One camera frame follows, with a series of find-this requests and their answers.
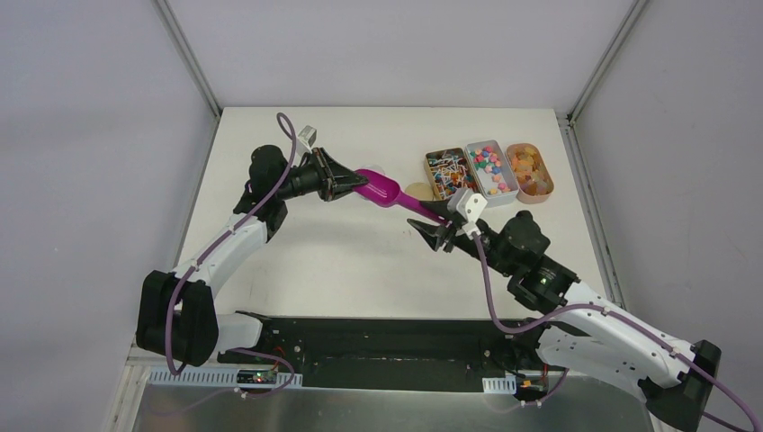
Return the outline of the magenta plastic scoop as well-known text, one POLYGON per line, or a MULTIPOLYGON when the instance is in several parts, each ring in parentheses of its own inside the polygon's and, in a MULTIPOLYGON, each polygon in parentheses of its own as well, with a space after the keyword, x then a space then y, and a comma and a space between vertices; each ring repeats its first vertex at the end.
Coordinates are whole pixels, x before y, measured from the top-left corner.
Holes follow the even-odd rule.
POLYGON ((399 206, 436 223, 444 222, 442 217, 426 209, 421 201, 405 193, 398 182, 392 178, 365 168, 357 169, 355 172, 368 180, 366 184, 354 188, 354 191, 365 200, 382 208, 399 206))

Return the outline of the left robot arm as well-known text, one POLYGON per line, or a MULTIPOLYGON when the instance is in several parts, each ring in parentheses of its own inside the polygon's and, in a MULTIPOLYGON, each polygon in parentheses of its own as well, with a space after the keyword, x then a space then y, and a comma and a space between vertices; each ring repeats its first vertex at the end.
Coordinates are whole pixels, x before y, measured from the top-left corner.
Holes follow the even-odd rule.
POLYGON ((292 161, 275 145, 256 148, 242 196, 215 238, 173 270, 146 276, 135 335, 138 347, 181 366, 200 366, 236 348, 253 364, 273 356, 274 340, 263 332, 263 318, 252 312, 219 314, 216 296, 281 228, 288 200, 315 193, 332 202, 369 182, 323 148, 308 151, 298 165, 292 161))

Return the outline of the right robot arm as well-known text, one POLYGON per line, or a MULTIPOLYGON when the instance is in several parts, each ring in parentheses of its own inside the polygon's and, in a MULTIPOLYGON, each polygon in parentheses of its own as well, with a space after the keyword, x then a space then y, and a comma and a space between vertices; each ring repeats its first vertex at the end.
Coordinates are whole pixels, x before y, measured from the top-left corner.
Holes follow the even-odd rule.
POLYGON ((440 224, 408 224, 434 251, 457 248, 480 261, 482 276, 496 271, 507 291, 540 318, 512 334, 510 354, 531 369, 543 362, 577 371, 627 392, 661 422, 696 431, 705 414, 721 350, 707 340, 694 343, 654 328, 600 295, 546 255, 551 241, 529 211, 519 211, 493 230, 484 220, 467 220, 446 203, 426 207, 440 224))

